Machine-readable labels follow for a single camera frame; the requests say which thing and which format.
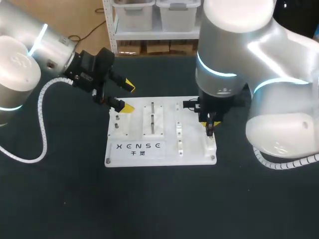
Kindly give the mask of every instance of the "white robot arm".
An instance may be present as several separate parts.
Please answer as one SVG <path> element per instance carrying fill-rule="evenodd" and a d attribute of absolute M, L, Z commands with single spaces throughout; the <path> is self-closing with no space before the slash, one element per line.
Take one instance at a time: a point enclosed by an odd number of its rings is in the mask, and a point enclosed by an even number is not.
<path fill-rule="evenodd" d="M 319 152 L 319 44 L 280 26 L 274 7 L 273 0 L 205 0 L 196 68 L 205 109 L 199 120 L 208 113 L 220 121 L 218 106 L 248 83 L 250 143 L 272 156 L 307 157 Z"/>
<path fill-rule="evenodd" d="M 41 72 L 62 74 L 72 85 L 93 93 L 94 102 L 118 112 L 134 108 L 104 94 L 105 76 L 132 92 L 128 79 L 113 72 L 114 54 L 106 48 L 92 56 L 75 52 L 75 44 L 47 24 L 33 18 L 7 0 L 0 0 L 0 126 L 19 110 L 40 80 Z"/>

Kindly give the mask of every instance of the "dark mat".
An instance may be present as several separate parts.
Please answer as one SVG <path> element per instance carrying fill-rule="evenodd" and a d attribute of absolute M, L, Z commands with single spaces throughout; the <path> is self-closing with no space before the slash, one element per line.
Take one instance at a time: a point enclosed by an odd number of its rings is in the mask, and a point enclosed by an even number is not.
<path fill-rule="evenodd" d="M 197 95 L 195 58 L 118 58 L 134 97 Z M 0 128 L 0 144 L 24 158 L 42 150 L 36 102 Z M 127 93 L 114 90 L 117 97 Z M 108 109 L 58 83 L 44 99 L 48 154 L 27 165 L 0 154 L 0 238 L 315 239 L 319 164 L 273 171 L 245 136 L 248 108 L 218 127 L 217 165 L 104 167 Z"/>

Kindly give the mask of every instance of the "storage bin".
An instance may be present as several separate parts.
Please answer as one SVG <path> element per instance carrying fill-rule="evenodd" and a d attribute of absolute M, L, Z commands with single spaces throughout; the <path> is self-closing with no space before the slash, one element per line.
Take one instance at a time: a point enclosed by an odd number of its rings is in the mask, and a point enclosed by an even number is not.
<path fill-rule="evenodd" d="M 121 31 L 151 31 L 155 0 L 113 0 Z"/>
<path fill-rule="evenodd" d="M 163 31 L 192 31 L 201 0 L 157 0 Z"/>

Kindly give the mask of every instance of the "floor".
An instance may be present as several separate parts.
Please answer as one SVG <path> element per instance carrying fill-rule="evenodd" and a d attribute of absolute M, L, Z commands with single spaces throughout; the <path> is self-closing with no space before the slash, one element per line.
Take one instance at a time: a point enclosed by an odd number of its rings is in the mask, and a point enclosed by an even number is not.
<path fill-rule="evenodd" d="M 105 20 L 104 14 L 96 14 L 102 8 L 102 0 L 9 0 L 34 17 L 47 23 L 65 36 L 87 35 Z M 85 49 L 96 54 L 102 47 L 110 49 L 106 25 L 99 27 L 90 37 L 79 43 L 76 51 Z"/>

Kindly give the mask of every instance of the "cable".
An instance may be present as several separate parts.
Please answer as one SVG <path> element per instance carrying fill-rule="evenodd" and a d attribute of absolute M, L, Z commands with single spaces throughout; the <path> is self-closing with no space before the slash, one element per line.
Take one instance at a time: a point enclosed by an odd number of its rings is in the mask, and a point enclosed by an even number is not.
<path fill-rule="evenodd" d="M 41 155 L 39 157 L 37 157 L 36 159 L 28 160 L 28 159 L 19 158 L 19 157 L 13 155 L 12 153 L 8 152 L 7 150 L 5 150 L 1 146 L 0 146 L 0 151 L 2 151 L 4 154 L 9 156 L 10 158 L 17 160 L 19 162 L 22 162 L 22 163 L 37 163 L 45 157 L 46 152 L 47 152 L 47 141 L 46 141 L 46 133 L 45 133 L 45 127 L 44 127 L 43 115 L 42 115 L 42 102 L 43 102 L 43 97 L 44 97 L 46 90 L 51 85 L 53 85 L 54 83 L 57 83 L 57 82 L 64 82 L 64 83 L 67 83 L 69 85 L 73 84 L 73 81 L 71 81 L 70 79 L 61 78 L 61 77 L 55 78 L 55 79 L 49 81 L 48 83 L 46 83 L 40 92 L 39 99 L 38 99 L 38 117 L 39 117 L 39 124 L 40 124 L 42 142 L 43 142 L 43 150 L 42 150 Z"/>
<path fill-rule="evenodd" d="M 104 9 L 103 9 L 103 8 L 97 8 L 97 9 L 94 10 L 94 12 L 97 13 L 97 14 L 104 13 Z M 83 37 L 83 38 L 81 38 L 81 37 L 78 36 L 78 35 L 70 35 L 70 36 L 68 36 L 68 39 L 70 39 L 71 41 L 77 42 L 76 45 L 75 45 L 75 48 L 76 48 L 81 41 L 83 41 L 84 39 L 88 38 L 96 29 L 98 29 L 100 26 L 102 26 L 105 22 L 106 22 L 106 20 L 103 21 L 103 22 L 101 22 L 101 23 L 100 23 L 99 25 L 97 25 L 92 31 L 90 31 L 89 34 L 87 34 L 87 35 L 86 35 L 85 37 Z M 77 37 L 78 39 L 77 39 L 77 40 L 72 40 L 72 39 L 71 39 L 72 37 Z"/>
<path fill-rule="evenodd" d="M 287 170 L 287 169 L 298 168 L 298 167 L 305 166 L 305 165 L 319 161 L 319 154 L 315 154 L 315 155 L 312 155 L 306 158 L 301 158 L 289 163 L 272 163 L 266 160 L 258 149 L 256 149 L 255 147 L 253 148 L 258 161 L 261 162 L 267 168 L 275 169 L 275 170 Z"/>
<path fill-rule="evenodd" d="M 197 101 L 198 99 L 190 99 L 190 100 L 188 100 L 188 101 Z"/>

